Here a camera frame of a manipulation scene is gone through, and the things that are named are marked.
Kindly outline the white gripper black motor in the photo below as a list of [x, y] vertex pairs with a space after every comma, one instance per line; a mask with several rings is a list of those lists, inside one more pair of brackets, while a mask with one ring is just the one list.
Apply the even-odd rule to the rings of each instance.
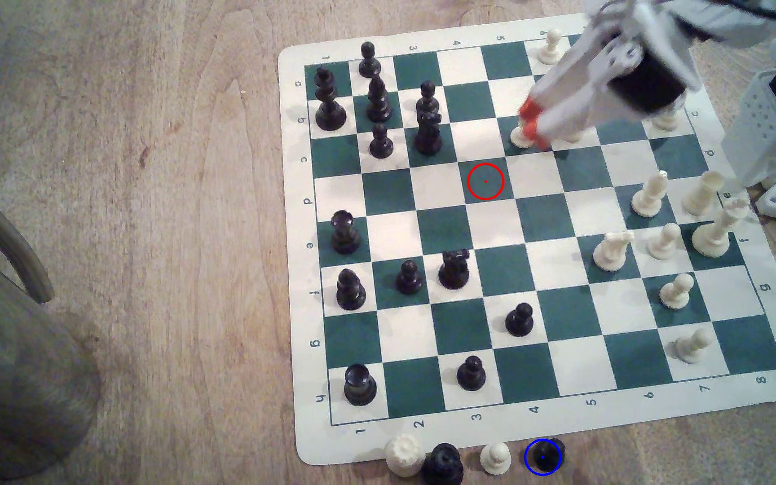
[[668, 114], [702, 87], [692, 35], [661, 1], [585, 1], [586, 33], [519, 108], [545, 148], [591, 126]]

